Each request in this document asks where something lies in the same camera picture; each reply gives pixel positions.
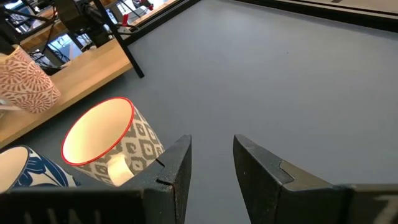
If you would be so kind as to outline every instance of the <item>patterned mug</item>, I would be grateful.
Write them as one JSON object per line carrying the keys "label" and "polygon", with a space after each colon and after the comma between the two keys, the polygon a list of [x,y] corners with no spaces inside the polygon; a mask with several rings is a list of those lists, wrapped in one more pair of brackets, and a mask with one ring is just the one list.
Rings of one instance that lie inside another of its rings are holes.
{"label": "patterned mug", "polygon": [[115,97],[92,107],[72,126],[61,154],[79,171],[118,187],[163,152],[155,132],[132,102]]}
{"label": "patterned mug", "polygon": [[76,187],[70,174],[27,146],[16,146],[0,153],[0,192],[15,187]]}
{"label": "patterned mug", "polygon": [[0,98],[10,110],[16,107],[41,113],[52,107],[60,96],[50,77],[20,46],[12,54],[0,57]]}

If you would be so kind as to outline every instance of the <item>gray table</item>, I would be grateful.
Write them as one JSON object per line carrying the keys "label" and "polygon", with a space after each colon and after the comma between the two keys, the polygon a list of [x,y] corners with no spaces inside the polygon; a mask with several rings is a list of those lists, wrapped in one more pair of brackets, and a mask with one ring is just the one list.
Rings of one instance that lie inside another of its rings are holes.
{"label": "gray table", "polygon": [[133,70],[15,142],[62,162],[68,128],[126,96],[167,148],[193,134],[186,223],[249,223],[233,134],[331,183],[398,182],[398,35],[233,1],[202,0],[130,49]]}

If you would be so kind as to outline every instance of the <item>metal rod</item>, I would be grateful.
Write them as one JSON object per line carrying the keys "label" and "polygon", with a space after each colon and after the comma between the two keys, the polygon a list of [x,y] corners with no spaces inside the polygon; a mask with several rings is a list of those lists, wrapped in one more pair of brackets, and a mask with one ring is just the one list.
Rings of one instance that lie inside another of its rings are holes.
{"label": "metal rod", "polygon": [[118,5],[114,5],[111,7],[111,12],[114,16],[114,18],[118,21],[118,22],[122,22],[123,21],[123,14],[120,12]]}
{"label": "metal rod", "polygon": [[81,44],[80,43],[80,41],[77,39],[77,37],[76,37],[76,35],[75,35],[75,33],[74,32],[68,32],[68,36],[69,36],[69,38],[73,41],[73,43],[75,43],[76,44],[76,46],[79,48],[79,49],[82,49],[83,48],[83,44]]}
{"label": "metal rod", "polygon": [[10,44],[18,44],[21,41],[21,34],[10,24],[9,21],[0,20],[0,36]]}
{"label": "metal rod", "polygon": [[132,56],[130,50],[127,48],[126,43],[124,43],[122,37],[120,36],[120,34],[118,34],[118,28],[113,24],[111,18],[109,18],[108,13],[106,13],[106,9],[104,8],[104,6],[101,4],[100,0],[94,0],[93,1],[95,6],[97,7],[97,10],[101,13],[101,15],[103,16],[103,19],[105,21],[105,23],[109,26],[109,28],[111,29],[114,37],[116,38],[116,40],[119,42],[119,45],[121,46],[121,48],[123,49],[124,53],[126,54],[127,58],[129,59],[129,61],[132,64],[132,67],[135,69],[135,71],[137,72],[137,75],[140,78],[143,78],[145,75],[142,72],[141,68],[139,67],[136,59],[134,59],[134,57]]}
{"label": "metal rod", "polygon": [[35,8],[34,8],[31,4],[29,4],[29,2],[27,2],[26,0],[21,0],[21,1],[22,1],[22,3],[24,3],[27,7],[29,7],[29,8],[33,11],[33,13],[34,13],[35,15],[37,14]]}
{"label": "metal rod", "polygon": [[171,3],[147,20],[140,22],[137,25],[139,30],[134,32],[134,35],[130,35],[127,39],[125,39],[124,42],[126,44],[133,43],[134,41],[140,39],[142,36],[146,35],[150,31],[154,30],[156,27],[167,22],[169,19],[173,18],[174,16],[178,15],[179,13],[188,9],[199,1],[200,0],[183,0]]}
{"label": "metal rod", "polygon": [[17,14],[17,15],[28,17],[28,18],[31,18],[31,19],[37,19],[37,20],[44,21],[44,22],[48,22],[50,20],[50,19],[47,19],[46,17],[34,16],[34,15],[26,14],[26,13],[23,13],[23,12],[15,11],[15,10],[12,10],[12,9],[5,9],[5,12],[7,12],[9,14]]}
{"label": "metal rod", "polygon": [[119,0],[119,2],[121,2],[125,6],[127,6],[130,9],[130,11],[132,11],[132,13],[134,13],[136,16],[138,16],[138,18],[141,18],[141,16],[139,14],[137,14],[134,10],[132,10],[123,0]]}
{"label": "metal rod", "polygon": [[20,22],[18,22],[17,24],[15,24],[15,23],[12,23],[12,25],[15,27],[15,28],[18,28],[18,27],[20,27],[20,26],[23,26],[25,23],[27,23],[27,22],[30,22],[30,21],[32,21],[32,19],[25,19],[25,20],[23,20],[23,21],[20,21]]}
{"label": "metal rod", "polygon": [[34,35],[34,34],[37,33],[38,31],[40,31],[40,30],[42,30],[42,29],[44,29],[44,28],[46,28],[46,27],[48,27],[48,26],[51,26],[51,25],[53,24],[53,22],[55,22],[55,18],[53,18],[53,19],[51,19],[51,20],[49,20],[49,21],[43,23],[42,25],[40,25],[40,26],[38,26],[38,27],[36,27],[36,28],[34,28],[34,29],[32,29],[32,30],[30,30],[30,31],[28,31],[28,32],[26,32],[26,33],[24,33],[24,34],[22,34],[22,35],[19,37],[19,38],[20,38],[19,41],[22,41],[22,40],[24,40],[24,39],[26,39],[26,38],[28,38],[28,37]]}

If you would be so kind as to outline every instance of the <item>gray and white patterned mug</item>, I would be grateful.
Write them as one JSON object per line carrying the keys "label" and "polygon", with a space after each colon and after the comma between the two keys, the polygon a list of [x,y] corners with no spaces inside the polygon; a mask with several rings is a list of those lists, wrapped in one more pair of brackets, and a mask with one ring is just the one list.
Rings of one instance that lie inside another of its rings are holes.
{"label": "gray and white patterned mug", "polygon": [[60,166],[27,146],[0,153],[0,192],[15,187],[76,187],[77,182]]}
{"label": "gray and white patterned mug", "polygon": [[117,187],[163,152],[148,122],[123,97],[110,98],[88,110],[71,127],[62,145],[67,164]]}

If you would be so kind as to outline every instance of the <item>black table leg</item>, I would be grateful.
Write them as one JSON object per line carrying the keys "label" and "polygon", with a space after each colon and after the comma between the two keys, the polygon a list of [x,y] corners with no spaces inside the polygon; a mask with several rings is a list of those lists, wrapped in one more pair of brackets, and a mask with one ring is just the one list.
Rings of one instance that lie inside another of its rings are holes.
{"label": "black table leg", "polygon": [[49,46],[44,46],[43,47],[45,50],[43,54],[50,60],[51,63],[53,63],[55,66],[60,67],[63,65],[65,62],[49,47]]}
{"label": "black table leg", "polygon": [[73,41],[73,43],[76,44],[76,46],[81,50],[83,48],[83,44],[80,43],[80,41],[77,39],[77,36],[73,32],[68,32],[69,38]]}
{"label": "black table leg", "polygon": [[113,35],[115,36],[116,40],[119,42],[119,45],[122,47],[124,53],[126,54],[127,58],[129,59],[129,61],[132,64],[132,67],[135,69],[135,71],[137,72],[138,76],[140,78],[143,78],[145,75],[142,72],[140,66],[138,65],[136,59],[134,59],[134,57],[132,56],[130,50],[127,48],[127,44],[123,41],[122,37],[120,36],[120,34],[118,33],[118,28],[113,24],[111,18],[109,18],[108,13],[106,13],[106,9],[104,8],[104,6],[101,4],[100,0],[94,0],[95,6],[97,7],[97,9],[99,10],[99,12],[101,13],[101,15],[104,18],[105,23],[109,26],[109,28],[111,29]]}

